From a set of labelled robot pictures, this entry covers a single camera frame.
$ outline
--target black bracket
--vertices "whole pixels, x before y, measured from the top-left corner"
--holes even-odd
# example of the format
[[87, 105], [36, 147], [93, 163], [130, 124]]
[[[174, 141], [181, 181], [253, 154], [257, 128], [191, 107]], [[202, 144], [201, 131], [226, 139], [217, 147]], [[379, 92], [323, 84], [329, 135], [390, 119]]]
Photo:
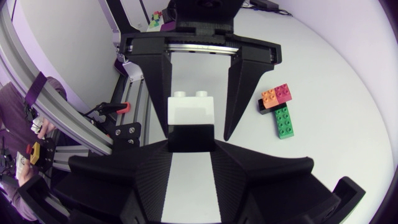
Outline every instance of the black bracket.
[[113, 139], [113, 151], [119, 152], [126, 149], [139, 147], [141, 136], [141, 124], [131, 123], [112, 127], [109, 135]]

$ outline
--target black lego brick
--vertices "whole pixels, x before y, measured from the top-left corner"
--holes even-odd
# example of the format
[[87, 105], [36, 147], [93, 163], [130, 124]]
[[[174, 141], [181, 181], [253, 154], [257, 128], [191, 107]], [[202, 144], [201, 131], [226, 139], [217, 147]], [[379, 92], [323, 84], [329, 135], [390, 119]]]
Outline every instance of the black lego brick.
[[286, 106], [287, 106], [286, 103], [281, 103], [279, 105], [276, 105], [276, 106], [273, 106], [271, 108], [266, 109], [264, 107], [264, 104], [262, 103], [262, 99], [259, 100], [259, 111], [260, 111], [260, 114], [263, 114], [263, 115], [267, 114], [267, 113], [270, 113], [270, 112], [274, 112], [274, 111], [279, 110], [279, 109], [282, 109], [282, 108], [284, 108]]

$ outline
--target cable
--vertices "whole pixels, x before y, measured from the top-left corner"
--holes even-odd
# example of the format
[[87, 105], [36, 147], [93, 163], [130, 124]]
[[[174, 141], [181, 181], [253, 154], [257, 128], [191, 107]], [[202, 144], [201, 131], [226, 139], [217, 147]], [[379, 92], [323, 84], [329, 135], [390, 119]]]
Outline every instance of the cable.
[[257, 6], [250, 6], [250, 7], [241, 7], [242, 9], [253, 9], [255, 11], [264, 11], [264, 12], [274, 12], [274, 13], [278, 13], [280, 15], [283, 16], [293, 16], [290, 12], [284, 10], [284, 9], [264, 9], [261, 7], [257, 7]]

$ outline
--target white wall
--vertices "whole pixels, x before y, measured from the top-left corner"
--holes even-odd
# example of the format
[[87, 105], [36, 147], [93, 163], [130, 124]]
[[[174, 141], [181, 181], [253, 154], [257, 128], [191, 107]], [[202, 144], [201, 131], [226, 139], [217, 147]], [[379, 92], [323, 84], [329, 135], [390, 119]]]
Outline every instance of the white wall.
[[398, 45], [379, 1], [273, 1], [329, 42], [362, 79], [386, 124], [396, 166]]
[[169, 0], [142, 0], [145, 5], [149, 20], [155, 11], [161, 11], [167, 7]]
[[[148, 22], [139, 0], [121, 0], [121, 2], [130, 25], [145, 32], [148, 29]], [[169, 4], [169, 0], [142, 0], [142, 2], [149, 20], [152, 18], [152, 13], [165, 9]]]
[[98, 1], [19, 0], [13, 24], [36, 66], [62, 82], [76, 109], [111, 99], [119, 75]]
[[148, 29], [148, 22], [139, 0], [121, 0], [121, 2], [130, 25], [141, 32], [145, 32]]

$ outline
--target lego brick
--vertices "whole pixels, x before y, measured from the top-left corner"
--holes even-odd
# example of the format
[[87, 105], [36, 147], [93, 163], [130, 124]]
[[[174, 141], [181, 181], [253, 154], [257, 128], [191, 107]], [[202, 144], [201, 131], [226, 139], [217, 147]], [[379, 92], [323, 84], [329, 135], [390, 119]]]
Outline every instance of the lego brick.
[[290, 94], [289, 88], [286, 83], [281, 86], [275, 87], [274, 90], [278, 103], [285, 103], [292, 99], [292, 95]]
[[292, 121], [287, 106], [275, 111], [276, 123], [280, 139], [294, 136]]
[[282, 108], [287, 106], [286, 103], [282, 103], [282, 104], [279, 104], [279, 105], [276, 105], [276, 106], [273, 106], [271, 108], [266, 109], [264, 107], [264, 104], [262, 103], [262, 99], [260, 99], [258, 102], [259, 102], [260, 114], [263, 114], [263, 115], [267, 114], [267, 113], [270, 113], [270, 112], [274, 112], [275, 110], [279, 110], [279, 109], [282, 109]]
[[275, 95], [275, 90], [273, 88], [262, 92], [261, 95], [262, 95], [262, 102], [266, 109], [279, 104], [279, 102], [276, 98], [276, 95]]
[[155, 27], [156, 21], [151, 21], [149, 27]]
[[177, 91], [168, 98], [168, 104], [168, 125], [214, 124], [214, 101], [206, 91], [187, 97]]

